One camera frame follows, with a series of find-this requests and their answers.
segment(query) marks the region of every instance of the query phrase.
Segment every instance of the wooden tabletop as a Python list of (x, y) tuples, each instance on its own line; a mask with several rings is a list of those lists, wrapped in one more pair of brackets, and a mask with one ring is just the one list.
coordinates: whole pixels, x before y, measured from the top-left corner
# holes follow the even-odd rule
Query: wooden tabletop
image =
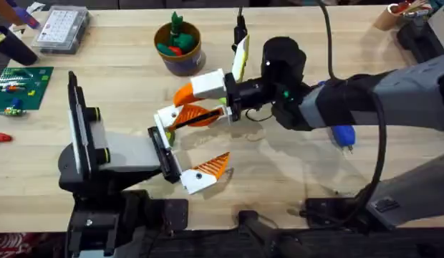
[[(329, 7), (334, 39), (334, 71), (338, 77), (378, 73), (413, 64), (395, 42), (395, 32), (371, 27), (383, 6)], [(207, 62), (200, 73), (229, 71), (236, 9), (180, 9), (202, 34)], [(72, 211), (70, 193), (58, 187), (57, 159), (70, 142), (67, 117), (67, 73), (78, 76), (88, 105), (98, 106), (106, 130), (144, 135), (154, 125), (153, 113), (172, 103), (187, 81), (166, 70), (153, 46), (153, 35), (170, 20), (171, 10), (91, 11), (90, 28), (76, 55), (43, 57), (35, 66), (55, 67), (39, 111), (25, 118), (0, 116), (0, 132), (14, 137), (0, 144), (0, 232), (65, 231)], [(245, 9), (251, 35), (245, 78), (260, 74), (264, 42), (289, 36), (307, 54), (304, 81), (328, 78), (324, 18), (316, 7)], [(34, 36), (26, 30), (23, 40)], [(10, 67), (18, 66), (11, 62)], [(203, 101), (208, 108), (216, 102)], [(269, 115), (264, 108), (261, 116)], [(162, 176), (133, 188), (154, 198), (185, 198), (190, 202), (189, 229), (228, 229), (241, 209), (255, 209), (283, 228), (305, 227), (297, 216), (300, 203), (332, 190), (355, 194), (372, 176), (376, 127), (356, 127), (353, 154), (335, 147), (327, 130), (294, 132), (275, 119), (262, 123), (243, 119), (231, 127), (182, 128), (176, 150), (185, 166), (231, 152), (233, 172), (205, 191), (189, 196), (180, 183)], [(383, 178), (392, 178), (444, 154), (444, 133), (389, 127)], [(407, 224), (444, 226), (444, 217)]]

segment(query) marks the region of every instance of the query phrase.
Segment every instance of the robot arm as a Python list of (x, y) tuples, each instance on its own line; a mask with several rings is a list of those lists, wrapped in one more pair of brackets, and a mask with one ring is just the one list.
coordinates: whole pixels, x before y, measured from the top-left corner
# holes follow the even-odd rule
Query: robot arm
[[(295, 58), (275, 53), (286, 44)], [(444, 130), (444, 55), (401, 70), (329, 80), (313, 87), (301, 81), (305, 59), (292, 39), (273, 38), (264, 46), (262, 77), (233, 84), (226, 75), (233, 121), (240, 119), (242, 110), (272, 102), (273, 115), (290, 130), (376, 125), (375, 107), (367, 94), (371, 90), (381, 100), (388, 125)]]

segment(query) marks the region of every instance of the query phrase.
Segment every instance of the black cable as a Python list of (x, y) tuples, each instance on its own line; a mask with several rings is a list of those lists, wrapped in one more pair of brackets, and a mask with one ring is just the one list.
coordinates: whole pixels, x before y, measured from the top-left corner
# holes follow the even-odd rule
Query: black cable
[(266, 258), (266, 253), (265, 253), (264, 249), (262, 248), (262, 243), (259, 241), (259, 239), (257, 239), (256, 236), (254, 236), (254, 234), (252, 234), (251, 230), (248, 227), (246, 227), (246, 231), (249, 235), (249, 238), (252, 240), (252, 242), (256, 246), (257, 252), (259, 252), (263, 258)]
[(325, 19), (325, 27), (327, 31), (327, 69), (329, 71), (330, 79), (338, 80), (334, 74), (334, 68), (332, 64), (332, 30), (330, 28), (330, 18), (329, 12), (327, 12), (327, 8), (321, 0), (315, 0), (319, 7), (321, 7), (322, 13)]
[(228, 233), (231, 233), (236, 230), (238, 230), (238, 228), (233, 228), (233, 229), (228, 229), (228, 230), (223, 230), (223, 231), (216, 231), (216, 232), (211, 232), (211, 233), (207, 233), (207, 234), (199, 234), (198, 236), (166, 237), (166, 238), (160, 238), (160, 241), (202, 239), (202, 238), (211, 237), (211, 236), (228, 234)]
[(247, 118), (247, 119), (249, 119), (250, 121), (253, 121), (253, 122), (262, 122), (262, 121), (265, 121), (265, 120), (268, 120), (268, 119), (270, 119), (271, 117), (273, 117), (273, 114), (271, 114), (270, 116), (268, 116), (268, 117), (266, 117), (266, 118), (262, 118), (262, 119), (254, 119), (254, 118), (251, 118), (250, 116), (249, 116), (249, 111), (250, 110), (253, 110), (252, 108), (249, 108), (248, 110), (246, 110), (246, 112), (244, 113), (244, 116)]
[[(344, 220), (339, 220), (333, 218), (332, 221), (336, 222), (333, 224), (330, 224), (328, 226), (321, 226), (311, 229), (305, 229), (303, 231), (300, 231), (299, 233), (304, 233), (308, 231), (316, 231), (316, 230), (322, 230), (322, 229), (336, 229), (344, 226), (347, 222), (353, 220), (354, 217), (358, 215), (361, 210), (363, 210), (370, 199), (372, 198), (373, 193), (375, 192), (378, 183), (381, 179), (382, 169), (385, 164), (385, 156), (386, 156), (386, 145), (387, 145), (387, 129), (386, 129), (386, 119), (385, 119), (385, 111), (382, 107), (381, 100), (378, 98), (378, 96), (372, 92), (367, 90), (367, 92), (370, 94), (370, 97), (373, 100), (373, 104), (375, 105), (377, 118), (378, 118), (378, 154), (377, 154), (377, 162), (375, 165), (375, 172), (373, 173), (372, 181), (368, 185), (368, 187), (365, 189), (365, 192), (362, 192), (361, 199), (357, 202), (356, 208), (354, 208), (354, 211)], [(318, 213), (314, 213), (311, 211), (309, 213), (310, 215), (319, 216)]]
[(151, 241), (151, 243), (150, 243), (150, 246), (149, 246), (148, 253), (145, 255), (144, 258), (149, 258), (150, 254), (152, 253), (152, 250), (153, 250), (154, 244), (155, 244), (155, 242), (158, 240), (158, 237), (159, 237), (161, 234), (162, 234), (162, 232), (159, 231), (159, 232), (157, 233), (157, 235), (155, 235), (155, 237), (152, 239), (152, 241)]
[[(330, 20), (329, 20), (329, 13), (327, 12), (327, 8), (322, 3), (321, 0), (315, 0), (319, 7), (321, 7), (322, 13), (324, 14), (326, 29), (327, 29), (327, 65), (329, 70), (329, 76), (332, 80), (338, 80), (333, 72), (333, 66), (332, 66), (332, 31), (330, 29)], [(378, 154), (377, 154), (377, 162), (375, 165), (375, 172), (373, 173), (372, 181), (368, 185), (368, 187), (365, 189), (365, 192), (363, 192), (362, 197), (357, 202), (356, 207), (354, 208), (354, 211), (343, 220), (339, 220), (333, 217), (329, 217), (324, 214), (319, 214), (313, 211), (305, 211), (307, 212), (307, 216), (320, 216), (323, 219), (329, 220), (334, 222), (333, 224), (327, 225), (327, 226), (321, 226), (311, 229), (305, 229), (303, 231), (300, 231), (300, 233), (304, 233), (307, 231), (316, 231), (316, 230), (322, 230), (322, 229), (338, 229), (340, 227), (343, 227), (347, 222), (353, 220), (354, 217), (358, 215), (361, 210), (363, 210), (370, 199), (372, 198), (373, 193), (375, 192), (375, 189), (378, 186), (378, 183), (381, 179), (382, 169), (385, 164), (385, 156), (386, 156), (386, 145), (387, 145), (387, 129), (386, 129), (386, 119), (385, 119), (385, 111), (382, 107), (382, 103), (378, 96), (371, 90), (360, 88), (359, 90), (364, 90), (368, 95), (370, 95), (373, 105), (375, 106), (375, 111), (377, 113), (377, 119), (378, 119)]]

